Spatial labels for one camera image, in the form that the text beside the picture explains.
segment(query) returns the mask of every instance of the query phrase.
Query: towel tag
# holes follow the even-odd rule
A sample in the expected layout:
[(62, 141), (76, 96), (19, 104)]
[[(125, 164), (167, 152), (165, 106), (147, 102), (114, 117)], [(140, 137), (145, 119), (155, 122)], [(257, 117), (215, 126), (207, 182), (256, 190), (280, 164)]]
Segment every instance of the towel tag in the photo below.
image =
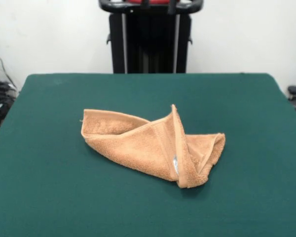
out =
[(174, 155), (174, 158), (173, 158), (173, 165), (174, 165), (174, 168), (176, 169), (177, 174), (179, 174), (178, 158), (177, 158), (177, 155)]

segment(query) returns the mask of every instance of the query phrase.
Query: green table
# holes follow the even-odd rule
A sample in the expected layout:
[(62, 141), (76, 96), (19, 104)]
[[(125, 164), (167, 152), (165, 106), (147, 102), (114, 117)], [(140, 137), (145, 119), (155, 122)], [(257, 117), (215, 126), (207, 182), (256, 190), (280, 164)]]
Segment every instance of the green table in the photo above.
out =
[[(84, 108), (226, 134), (209, 181), (181, 190), (80, 135)], [(0, 237), (295, 237), (296, 112), (264, 74), (30, 76), (0, 129)]]

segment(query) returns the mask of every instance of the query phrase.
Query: towel fold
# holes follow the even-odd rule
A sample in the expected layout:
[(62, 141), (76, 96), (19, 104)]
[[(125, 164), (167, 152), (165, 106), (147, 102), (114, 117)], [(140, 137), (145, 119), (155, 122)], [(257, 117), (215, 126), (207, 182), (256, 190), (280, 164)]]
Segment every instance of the towel fold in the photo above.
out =
[(175, 105), (156, 121), (101, 110), (84, 110), (81, 134), (108, 159), (180, 188), (204, 184), (222, 153), (225, 135), (185, 135)]

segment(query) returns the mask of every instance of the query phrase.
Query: red part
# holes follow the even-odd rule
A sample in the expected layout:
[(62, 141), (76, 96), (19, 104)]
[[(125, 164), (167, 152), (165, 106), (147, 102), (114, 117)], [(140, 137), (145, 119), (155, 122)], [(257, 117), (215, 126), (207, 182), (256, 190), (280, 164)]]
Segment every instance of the red part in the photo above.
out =
[[(142, 0), (127, 0), (131, 3), (142, 3)], [(170, 0), (149, 0), (150, 4), (169, 4)]]

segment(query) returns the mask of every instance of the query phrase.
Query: electrical cord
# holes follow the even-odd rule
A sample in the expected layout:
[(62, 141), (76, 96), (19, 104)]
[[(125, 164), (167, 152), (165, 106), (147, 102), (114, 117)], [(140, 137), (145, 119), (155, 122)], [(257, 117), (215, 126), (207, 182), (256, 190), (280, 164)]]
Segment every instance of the electrical cord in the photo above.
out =
[(5, 67), (4, 67), (3, 60), (2, 60), (1, 58), (0, 58), (0, 62), (1, 62), (2, 70), (3, 70), (4, 74), (6, 75), (6, 77), (8, 78), (8, 80), (11, 82), (11, 84), (12, 84), (15, 88), (17, 88), (16, 85), (15, 85), (15, 83), (14, 83), (13, 80), (11, 79), (11, 77), (10, 77), (10, 76), (8, 75), (8, 73), (6, 72)]

